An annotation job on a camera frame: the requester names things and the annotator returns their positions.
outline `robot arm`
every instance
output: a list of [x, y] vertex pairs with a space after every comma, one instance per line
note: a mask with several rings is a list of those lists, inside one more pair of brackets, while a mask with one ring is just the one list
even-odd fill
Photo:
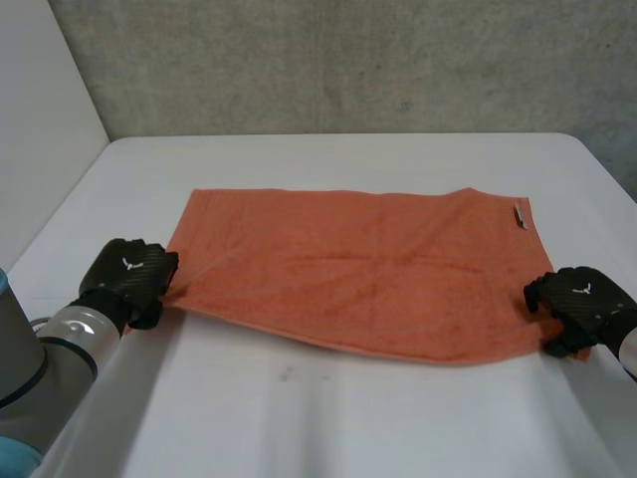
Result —
[[637, 303], [601, 272], [589, 267], [546, 273], [525, 287], [527, 307], [546, 306], [564, 329], [544, 345], [554, 357], [567, 357], [606, 345], [633, 378], [637, 376]]
[[[156, 244], [110, 241], [82, 282], [80, 297], [37, 336], [0, 274], [0, 467], [4, 457], [11, 466], [18, 460], [23, 469], [31, 468], [26, 475], [8, 476], [28, 476], [39, 465], [124, 328], [156, 326], [162, 312], [158, 298], [177, 263], [177, 254]], [[0, 468], [0, 475], [7, 476], [7, 470]]]

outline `concrete wall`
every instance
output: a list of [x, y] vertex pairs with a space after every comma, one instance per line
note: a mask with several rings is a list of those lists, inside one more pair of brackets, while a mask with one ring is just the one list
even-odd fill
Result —
[[45, 0], [0, 1], [0, 267], [9, 269], [108, 144]]
[[50, 0], [111, 138], [561, 131], [637, 196], [634, 0]]

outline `white wall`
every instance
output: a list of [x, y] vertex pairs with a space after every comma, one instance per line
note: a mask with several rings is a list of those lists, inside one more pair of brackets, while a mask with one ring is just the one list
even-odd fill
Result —
[[46, 0], [0, 0], [0, 267], [108, 144]]

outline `table surface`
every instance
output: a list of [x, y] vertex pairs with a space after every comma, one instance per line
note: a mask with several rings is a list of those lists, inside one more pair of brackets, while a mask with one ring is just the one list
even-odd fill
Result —
[[[543, 133], [119, 140], [9, 277], [30, 318], [50, 315], [109, 239], [167, 244], [194, 188], [465, 186], [528, 196], [554, 267], [597, 267], [637, 296], [635, 203], [579, 141]], [[636, 400], [602, 349], [423, 365], [170, 312], [123, 339], [38, 475], [629, 476]]]

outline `towel fold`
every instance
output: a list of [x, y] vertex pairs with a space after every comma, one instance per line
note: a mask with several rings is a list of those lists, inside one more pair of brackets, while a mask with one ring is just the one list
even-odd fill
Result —
[[480, 363], [561, 330], [525, 307], [552, 270], [526, 198], [195, 190], [169, 250], [169, 304], [343, 351]]

